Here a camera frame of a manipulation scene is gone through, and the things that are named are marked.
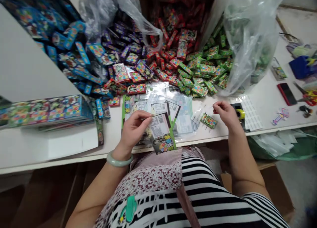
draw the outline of blue container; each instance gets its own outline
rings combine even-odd
[[[295,75],[295,78],[303,79],[314,73],[311,67],[307,65],[309,63],[307,59],[308,59],[308,56],[300,56],[296,58],[295,60],[289,62],[292,68],[292,71]]]

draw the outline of scissors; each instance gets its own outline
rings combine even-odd
[[[317,90],[306,91],[301,88],[296,82],[294,82],[295,86],[301,91],[303,94],[303,98],[298,100],[298,102],[306,102],[309,106],[317,105]]]

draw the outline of wrist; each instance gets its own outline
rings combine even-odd
[[[232,134],[245,134],[240,122],[229,125],[228,130]]]
[[[127,161],[131,158],[132,149],[127,148],[122,141],[116,146],[112,152],[112,157],[118,161]]]

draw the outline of black and white striped fabric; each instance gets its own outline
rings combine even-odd
[[[183,181],[201,227],[289,228],[272,202],[259,193],[241,198],[229,193],[200,158],[182,158]],[[108,227],[191,227],[174,190],[135,196],[137,209],[131,223],[120,219],[127,199],[117,203]]]

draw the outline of green plastic bag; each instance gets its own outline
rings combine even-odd
[[[317,135],[316,127],[301,128],[304,133]],[[297,144],[286,154],[275,157],[262,147],[260,147],[250,136],[248,136],[249,147],[256,159],[269,159],[269,160],[305,160],[317,155],[317,138],[308,136],[297,138]]]

